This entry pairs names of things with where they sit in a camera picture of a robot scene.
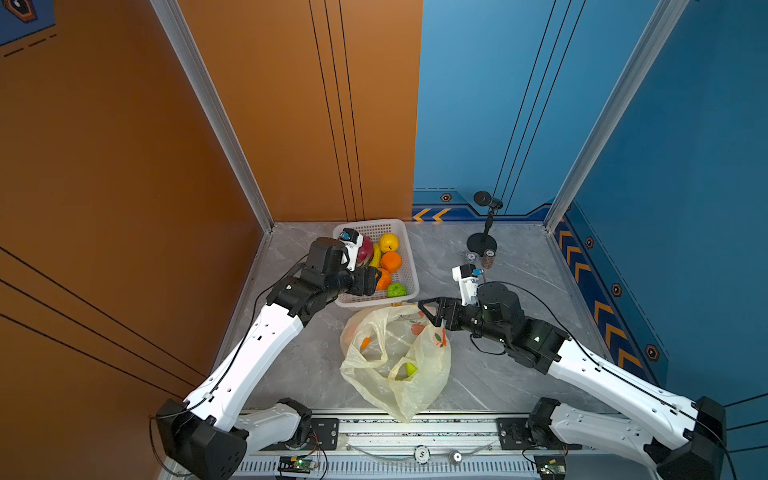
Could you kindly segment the green circuit board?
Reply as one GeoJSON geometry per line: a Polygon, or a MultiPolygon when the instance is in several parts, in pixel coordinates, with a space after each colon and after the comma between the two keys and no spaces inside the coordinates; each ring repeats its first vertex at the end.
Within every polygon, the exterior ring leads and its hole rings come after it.
{"type": "Polygon", "coordinates": [[[305,475],[308,476],[319,468],[319,463],[306,457],[283,456],[279,458],[277,471],[281,475],[305,475]]]}

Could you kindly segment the orange fruit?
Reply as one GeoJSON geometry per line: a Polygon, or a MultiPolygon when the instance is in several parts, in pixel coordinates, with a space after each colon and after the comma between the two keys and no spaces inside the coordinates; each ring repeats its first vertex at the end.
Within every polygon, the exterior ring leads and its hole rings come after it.
{"type": "Polygon", "coordinates": [[[402,257],[396,251],[386,252],[380,259],[380,267],[390,274],[395,274],[402,267],[402,257]]]}
{"type": "Polygon", "coordinates": [[[392,283],[391,273],[383,268],[378,268],[380,273],[379,280],[376,285],[377,291],[386,291],[392,283]]]}

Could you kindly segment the small black box on rail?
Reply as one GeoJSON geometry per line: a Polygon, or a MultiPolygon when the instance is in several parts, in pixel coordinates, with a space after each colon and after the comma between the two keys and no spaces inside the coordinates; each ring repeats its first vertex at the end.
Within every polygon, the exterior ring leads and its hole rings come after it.
{"type": "Polygon", "coordinates": [[[536,471],[541,480],[565,480],[567,462],[563,455],[541,455],[534,457],[536,471]]]}

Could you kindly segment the yellow lemon fruit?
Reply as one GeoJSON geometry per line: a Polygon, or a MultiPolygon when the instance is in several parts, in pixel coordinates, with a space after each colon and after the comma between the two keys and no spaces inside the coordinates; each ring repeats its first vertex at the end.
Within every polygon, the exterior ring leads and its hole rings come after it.
{"type": "Polygon", "coordinates": [[[380,237],[378,246],[383,254],[396,252],[400,247],[400,240],[395,234],[386,233],[380,237]]]}

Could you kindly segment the aluminium corner post left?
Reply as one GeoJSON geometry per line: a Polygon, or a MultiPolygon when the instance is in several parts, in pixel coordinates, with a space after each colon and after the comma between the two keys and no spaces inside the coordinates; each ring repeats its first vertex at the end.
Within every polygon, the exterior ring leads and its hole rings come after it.
{"type": "Polygon", "coordinates": [[[262,230],[271,233],[274,219],[246,158],[235,129],[177,1],[151,0],[155,14],[205,113],[230,167],[262,230]]]}

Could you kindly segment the green pear fruit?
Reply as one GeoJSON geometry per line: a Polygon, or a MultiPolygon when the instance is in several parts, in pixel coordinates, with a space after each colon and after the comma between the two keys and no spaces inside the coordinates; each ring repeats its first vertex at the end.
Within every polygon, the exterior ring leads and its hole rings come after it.
{"type": "Polygon", "coordinates": [[[406,372],[407,378],[413,376],[417,371],[418,371],[418,367],[413,363],[407,362],[405,364],[405,372],[406,372]]]}

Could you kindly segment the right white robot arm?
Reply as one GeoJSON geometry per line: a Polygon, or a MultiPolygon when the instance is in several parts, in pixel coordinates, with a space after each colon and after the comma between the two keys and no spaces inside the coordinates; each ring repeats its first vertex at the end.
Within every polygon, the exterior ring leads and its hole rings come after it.
{"type": "Polygon", "coordinates": [[[436,297],[418,307],[434,326],[492,340],[519,365],[568,383],[614,411],[598,414],[542,398],[526,422],[533,446],[595,447],[644,465],[661,479],[718,479],[732,464],[721,404],[674,394],[600,357],[559,321],[527,315],[507,283],[483,283],[466,299],[436,297]]]}

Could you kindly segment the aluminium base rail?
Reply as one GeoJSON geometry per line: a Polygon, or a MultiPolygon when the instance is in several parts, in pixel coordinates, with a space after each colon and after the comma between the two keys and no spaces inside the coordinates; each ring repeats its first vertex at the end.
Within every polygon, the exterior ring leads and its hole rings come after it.
{"type": "Polygon", "coordinates": [[[592,446],[535,447],[526,415],[508,412],[429,411],[401,423],[373,409],[318,410],[317,444],[290,451],[269,447],[248,455],[237,479],[540,479],[535,456],[563,455],[566,479],[655,479],[642,466],[592,446]],[[319,463],[308,476],[281,475],[283,456],[319,463]]]}

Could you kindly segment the aluminium corner post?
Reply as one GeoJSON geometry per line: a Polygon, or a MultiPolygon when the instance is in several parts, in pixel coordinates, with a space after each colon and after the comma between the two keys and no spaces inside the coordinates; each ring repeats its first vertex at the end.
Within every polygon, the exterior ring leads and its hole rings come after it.
{"type": "Polygon", "coordinates": [[[688,4],[688,0],[657,4],[552,203],[543,222],[546,233],[552,234],[564,218],[688,4]]]}
{"type": "Polygon", "coordinates": [[[205,113],[230,167],[262,230],[271,233],[274,219],[246,158],[235,129],[177,1],[151,0],[155,14],[205,113]]]}

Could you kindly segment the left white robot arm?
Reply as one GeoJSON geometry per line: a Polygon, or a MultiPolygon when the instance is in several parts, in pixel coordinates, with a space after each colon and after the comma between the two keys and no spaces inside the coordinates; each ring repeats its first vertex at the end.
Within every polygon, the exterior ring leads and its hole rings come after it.
{"type": "Polygon", "coordinates": [[[306,445],[312,412],[284,398],[252,414],[242,412],[254,388],[281,351],[315,314],[341,294],[370,296],[380,272],[358,260],[363,234],[345,229],[336,238],[314,240],[265,292],[244,337],[214,372],[183,402],[167,401],[149,420],[181,478],[228,479],[244,458],[266,447],[306,445]]]}

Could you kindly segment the pink dragon fruit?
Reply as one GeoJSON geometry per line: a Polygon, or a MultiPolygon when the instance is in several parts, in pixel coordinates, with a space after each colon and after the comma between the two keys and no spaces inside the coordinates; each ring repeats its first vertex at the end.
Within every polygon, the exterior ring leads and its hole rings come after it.
{"type": "Polygon", "coordinates": [[[373,241],[366,235],[362,237],[362,245],[358,249],[357,267],[368,266],[374,256],[375,248],[373,241]]]}

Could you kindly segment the yellow banana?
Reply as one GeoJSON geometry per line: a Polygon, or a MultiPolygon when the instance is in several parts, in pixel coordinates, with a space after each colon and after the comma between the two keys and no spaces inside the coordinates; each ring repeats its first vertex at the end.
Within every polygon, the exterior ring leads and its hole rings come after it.
{"type": "Polygon", "coordinates": [[[382,257],[382,251],[378,243],[373,246],[373,255],[371,257],[370,266],[379,268],[382,257]]]}

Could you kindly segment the black microphone stand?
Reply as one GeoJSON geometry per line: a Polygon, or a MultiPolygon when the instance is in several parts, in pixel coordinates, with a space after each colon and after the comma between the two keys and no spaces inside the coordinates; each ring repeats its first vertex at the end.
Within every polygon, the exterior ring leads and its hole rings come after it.
{"type": "Polygon", "coordinates": [[[496,214],[504,204],[501,199],[494,197],[488,191],[476,192],[474,202],[480,207],[487,207],[488,212],[483,231],[470,235],[466,245],[470,252],[483,256],[488,250],[496,252],[498,249],[497,241],[490,234],[490,229],[493,226],[496,214]]]}

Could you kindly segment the aluminium corner post right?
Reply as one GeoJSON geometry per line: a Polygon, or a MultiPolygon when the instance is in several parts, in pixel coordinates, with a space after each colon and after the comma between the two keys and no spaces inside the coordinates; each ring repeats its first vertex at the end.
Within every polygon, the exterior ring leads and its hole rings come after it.
{"type": "Polygon", "coordinates": [[[546,233],[552,234],[564,218],[688,4],[688,0],[657,4],[552,203],[543,222],[546,233]]]}

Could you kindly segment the translucent printed plastic bag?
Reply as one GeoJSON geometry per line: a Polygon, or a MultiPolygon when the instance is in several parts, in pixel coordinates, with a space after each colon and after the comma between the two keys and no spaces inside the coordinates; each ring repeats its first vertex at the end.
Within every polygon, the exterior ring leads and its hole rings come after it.
{"type": "Polygon", "coordinates": [[[347,321],[340,345],[343,379],[398,422],[426,411],[449,379],[452,348],[446,330],[413,303],[358,311],[347,321]],[[409,378],[407,362],[418,367],[409,378]]]}

